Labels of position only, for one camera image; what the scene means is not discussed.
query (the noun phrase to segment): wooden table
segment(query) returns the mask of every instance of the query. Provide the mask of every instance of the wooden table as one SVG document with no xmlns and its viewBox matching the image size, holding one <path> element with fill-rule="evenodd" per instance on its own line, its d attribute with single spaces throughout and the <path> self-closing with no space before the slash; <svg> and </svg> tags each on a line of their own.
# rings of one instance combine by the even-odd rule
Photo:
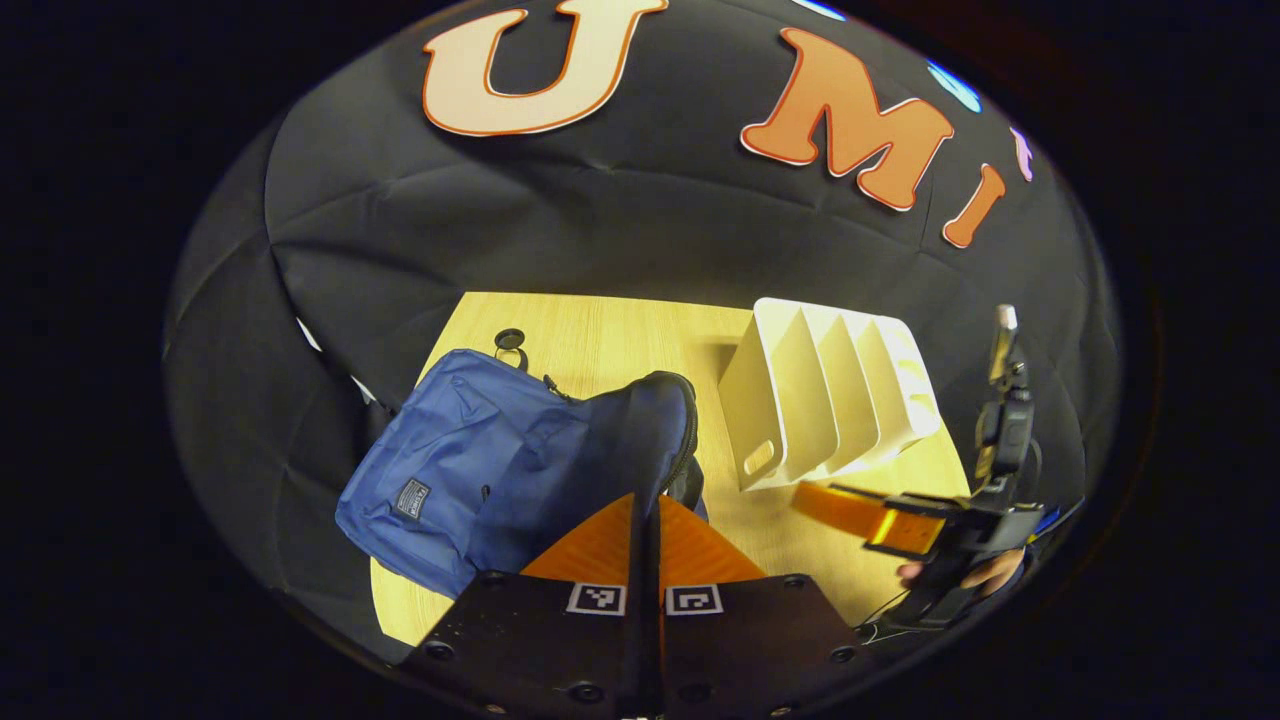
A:
<svg viewBox="0 0 1280 720">
<path fill-rule="evenodd" d="M 626 386 L 653 370 L 680 373 L 698 393 L 698 462 L 710 524 L 765 573 L 806 573 L 850 624 L 901 592 L 900 559 L 861 550 L 861 539 L 790 509 L 795 487 L 740 492 L 721 411 L 719 378 L 751 311 L 654 300 L 567 295 L 466 293 L 431 350 L 422 374 L 445 352 L 493 352 L 504 328 L 525 332 L 529 372 L 549 374 L 573 397 Z M 964 469 L 946 428 L 879 468 L 838 478 L 878 492 L 968 496 Z M 374 606 L 388 635 L 419 644 L 452 601 L 370 559 Z"/>
</svg>

